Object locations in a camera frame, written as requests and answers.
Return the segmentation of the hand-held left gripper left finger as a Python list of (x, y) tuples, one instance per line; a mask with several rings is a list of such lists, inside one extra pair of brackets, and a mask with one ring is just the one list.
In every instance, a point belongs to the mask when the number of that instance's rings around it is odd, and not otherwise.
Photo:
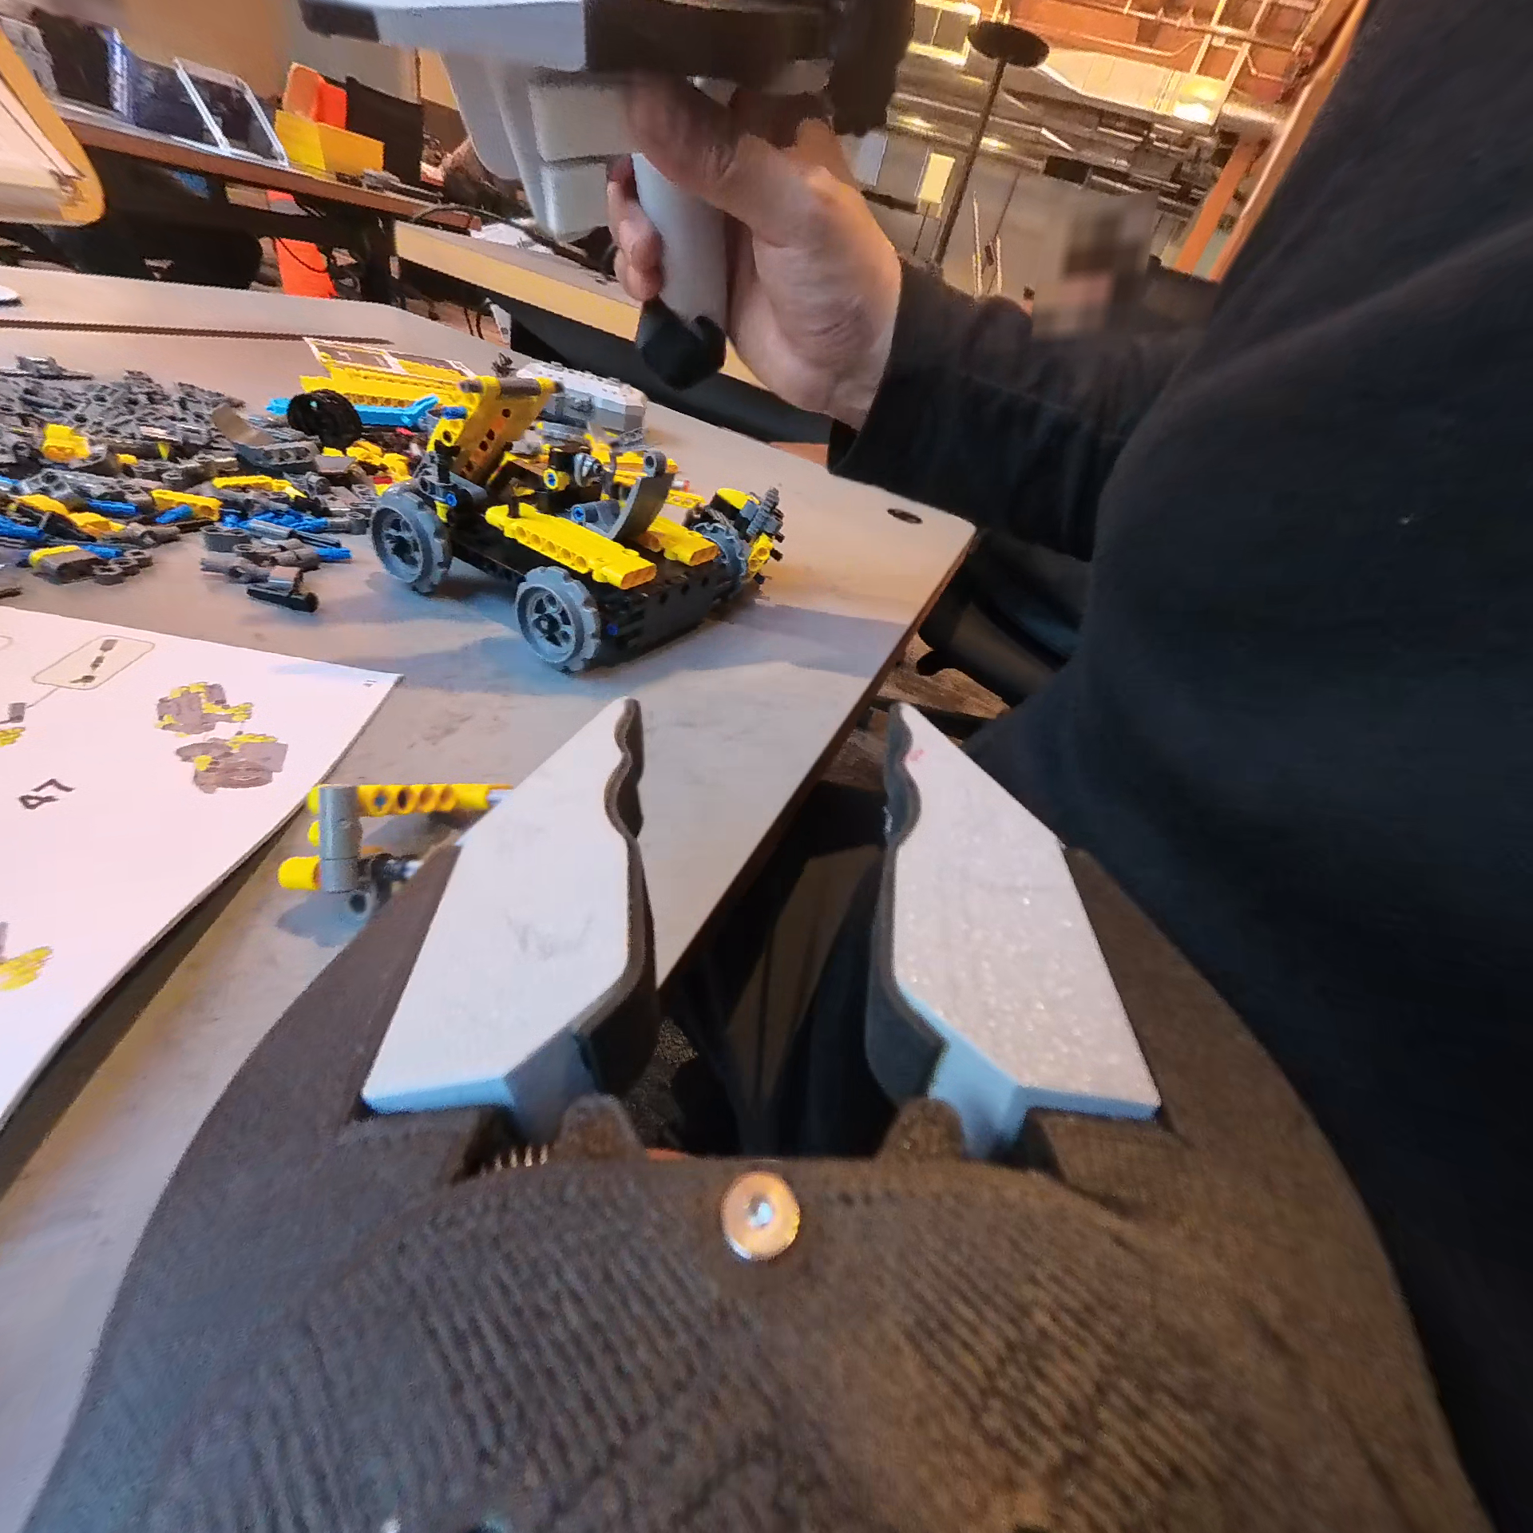
[(367, 1110), (487, 1106), (549, 1145), (574, 1099), (631, 1086), (660, 1024), (640, 768), (640, 707), (618, 698), (459, 840)]

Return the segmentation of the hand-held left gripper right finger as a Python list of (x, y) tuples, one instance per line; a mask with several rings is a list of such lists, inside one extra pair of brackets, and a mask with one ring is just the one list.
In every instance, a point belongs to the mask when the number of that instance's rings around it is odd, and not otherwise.
[(883, 788), (865, 999), (880, 1091), (948, 1108), (973, 1160), (1005, 1157), (1037, 1110), (1154, 1121), (1160, 1089), (1054, 831), (908, 704)]

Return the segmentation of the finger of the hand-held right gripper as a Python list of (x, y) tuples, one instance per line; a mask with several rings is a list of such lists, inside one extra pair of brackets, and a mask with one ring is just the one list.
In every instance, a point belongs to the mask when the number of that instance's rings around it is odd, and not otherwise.
[(583, 3), (299, 3), (299, 18), (398, 48), (586, 48)]

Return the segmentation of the yellow beaded axle assembly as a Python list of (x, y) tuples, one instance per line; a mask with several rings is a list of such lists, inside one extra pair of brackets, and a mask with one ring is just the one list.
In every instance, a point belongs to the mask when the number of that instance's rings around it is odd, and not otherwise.
[(321, 781), (307, 793), (311, 815), (321, 815), (326, 795), (342, 812), (386, 815), (481, 815), (510, 793), (507, 781)]

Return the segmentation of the instruction booklet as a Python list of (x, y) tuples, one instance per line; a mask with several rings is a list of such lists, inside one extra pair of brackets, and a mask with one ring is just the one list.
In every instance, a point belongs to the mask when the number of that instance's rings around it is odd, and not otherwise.
[(3, 614), (3, 1121), (97, 1000), (287, 827), (397, 683)]

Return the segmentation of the person's right forearm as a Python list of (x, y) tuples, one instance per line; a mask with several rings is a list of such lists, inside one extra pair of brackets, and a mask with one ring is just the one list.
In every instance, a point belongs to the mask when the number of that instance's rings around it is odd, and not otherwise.
[(1130, 310), (1041, 335), (1017, 303), (905, 265), (889, 360), (862, 424), (831, 427), (828, 471), (1089, 559), (1106, 481), (1206, 324)]

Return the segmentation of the grey desk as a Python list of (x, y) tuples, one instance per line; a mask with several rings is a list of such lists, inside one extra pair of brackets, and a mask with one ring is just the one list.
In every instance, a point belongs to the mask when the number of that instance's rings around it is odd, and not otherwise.
[[(784, 552), (756, 599), (621, 666), (565, 678), (510, 623), (507, 589), (455, 571), (434, 596), (351, 565), (318, 614), (249, 602), (172, 548), (119, 586), (41, 584), (4, 609), (101, 621), (397, 673), (335, 776), (510, 780), (605, 700), (644, 716), (644, 868), (665, 979), (822, 775), (968, 549), (951, 515), (828, 476), (660, 403), (648, 432), (695, 486), (780, 486)], [(240, 1064), (351, 938), (275, 883), (301, 827), (234, 870), (103, 995), (3, 1128), (3, 1531), (21, 1531), (167, 1177)]]

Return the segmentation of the person's right hand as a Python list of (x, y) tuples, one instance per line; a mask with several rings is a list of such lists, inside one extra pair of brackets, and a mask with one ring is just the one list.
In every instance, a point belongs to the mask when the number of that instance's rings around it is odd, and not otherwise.
[(638, 155), (722, 214), (725, 333), (758, 382), (858, 429), (891, 354), (901, 261), (852, 181), (815, 97), (638, 76), (623, 89)]

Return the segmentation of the yellow storage bin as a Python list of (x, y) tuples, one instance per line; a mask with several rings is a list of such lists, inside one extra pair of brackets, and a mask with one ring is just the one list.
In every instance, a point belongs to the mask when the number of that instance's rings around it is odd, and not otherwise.
[(386, 146), (371, 135), (313, 123), (287, 110), (275, 112), (273, 127), (287, 159), (313, 174), (363, 178), (386, 167)]

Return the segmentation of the black floor lamp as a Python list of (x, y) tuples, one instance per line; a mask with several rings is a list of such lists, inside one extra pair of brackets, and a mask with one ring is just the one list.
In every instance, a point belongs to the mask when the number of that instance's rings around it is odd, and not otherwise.
[(940, 222), (927, 256), (927, 265), (935, 274), (947, 262), (953, 224), (960, 222), (962, 206), (968, 200), (968, 181), (973, 180), (974, 161), (979, 159), (991, 115), (995, 110), (995, 99), (1001, 93), (1009, 68), (1037, 68), (1048, 56), (1046, 38), (1009, 18), (987, 18), (973, 22), (968, 29), (968, 45), (987, 62), (987, 86), (982, 105), (974, 112), (968, 146), (953, 172), (948, 174), (948, 187), (943, 189)]

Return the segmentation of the yellow sticker sheet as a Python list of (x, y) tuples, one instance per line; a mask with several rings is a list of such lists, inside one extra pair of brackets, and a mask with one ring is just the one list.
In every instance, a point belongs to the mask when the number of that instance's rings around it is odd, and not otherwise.
[(338, 335), (304, 335), (301, 338), (314, 356), (314, 365), (335, 376), (342, 370), (374, 370), (390, 376), (414, 376), (414, 377), (468, 377), (472, 370), (455, 360), (442, 360), (434, 354), (417, 354), (394, 348), (386, 343), (364, 343), (354, 338)]

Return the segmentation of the pile of yellow brick beams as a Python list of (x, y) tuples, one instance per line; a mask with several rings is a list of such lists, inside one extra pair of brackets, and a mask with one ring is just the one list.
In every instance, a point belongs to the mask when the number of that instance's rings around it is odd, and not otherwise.
[[(500, 382), (513, 381), (513, 377), (507, 377), (507, 373), (515, 365), (527, 365), (527, 363), (515, 363), (510, 354), (494, 356), (494, 363), (493, 363), (494, 381), (500, 381)], [(354, 403), (410, 403), (419, 395), (434, 395), (441, 402), (434, 416), (429, 419), (427, 427), (421, 427), (419, 432), (411, 432), (411, 436), (417, 440), (453, 443), (462, 436), (467, 415), (475, 410), (475, 395), (472, 395), (468, 385), (477, 381), (479, 381), (477, 373), (472, 373), (468, 377), (414, 377), (414, 376), (390, 376), (390, 373), (374, 373), (374, 370), (360, 370), (360, 373), (342, 370), (335, 376), (329, 376), (314, 365), (314, 356), (313, 356), (311, 370), (299, 376), (299, 393), (313, 391), (313, 389), (333, 389), (335, 393), (348, 395)], [(390, 432), (402, 432), (402, 429), (367, 429), (364, 437), (386, 437)], [(623, 467), (634, 467), (638, 462), (640, 447), (646, 447), (646, 419), (644, 419), (644, 440), (638, 440), (634, 445), (626, 445), (618, 440), (605, 443), (591, 436), (563, 437), (557, 432), (544, 432), (533, 419), (533, 424), (524, 432), (524, 445), (530, 450), (539, 450), (541, 443), (571, 445), (575, 450), (591, 450), (603, 462), (610, 459), (612, 454), (618, 454)]]

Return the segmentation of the grey battery hub block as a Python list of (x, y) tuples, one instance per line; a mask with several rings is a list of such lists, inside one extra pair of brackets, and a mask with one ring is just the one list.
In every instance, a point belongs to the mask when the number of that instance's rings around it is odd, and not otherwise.
[(548, 393), (536, 424), (563, 437), (591, 436), (605, 443), (634, 445), (644, 440), (648, 398), (640, 389), (621, 377), (605, 377), (557, 363), (524, 363), (507, 377), (548, 377), (556, 391)]

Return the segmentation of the blue curved brick panel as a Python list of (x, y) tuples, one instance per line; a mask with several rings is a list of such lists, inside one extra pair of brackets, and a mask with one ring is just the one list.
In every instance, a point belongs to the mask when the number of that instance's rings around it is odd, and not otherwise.
[[(287, 398), (290, 395), (273, 395), (265, 403), (269, 416), (281, 416), (284, 419), (284, 403), (287, 403)], [(364, 424), (364, 432), (367, 429), (419, 432), (434, 416), (437, 403), (441, 402), (434, 395), (419, 395), (419, 398), (414, 398), (410, 403), (354, 403), (354, 407), (360, 412), (360, 419)]]

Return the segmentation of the black rimmed wheel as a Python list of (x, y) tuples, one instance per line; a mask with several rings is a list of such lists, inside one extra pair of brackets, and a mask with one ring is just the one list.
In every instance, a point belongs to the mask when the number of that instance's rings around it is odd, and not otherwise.
[(356, 407), (333, 389), (313, 389), (290, 395), (284, 403), (284, 419), (292, 429), (313, 437), (322, 450), (346, 450), (364, 436)]

